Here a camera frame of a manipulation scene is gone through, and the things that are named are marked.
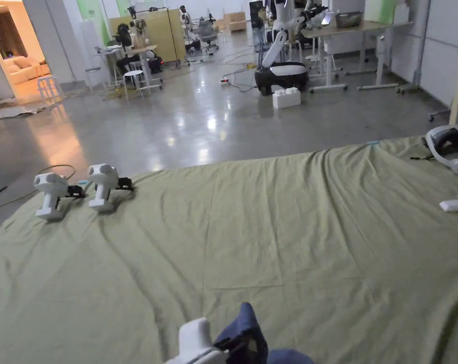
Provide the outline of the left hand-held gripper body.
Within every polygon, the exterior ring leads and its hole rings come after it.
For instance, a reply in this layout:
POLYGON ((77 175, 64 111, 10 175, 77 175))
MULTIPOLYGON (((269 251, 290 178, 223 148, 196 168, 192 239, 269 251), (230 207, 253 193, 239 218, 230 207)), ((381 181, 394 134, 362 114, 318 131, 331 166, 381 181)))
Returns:
POLYGON ((185 323, 179 329, 179 355, 169 359, 169 364, 225 364, 227 350, 217 348, 210 335, 206 318, 185 323))

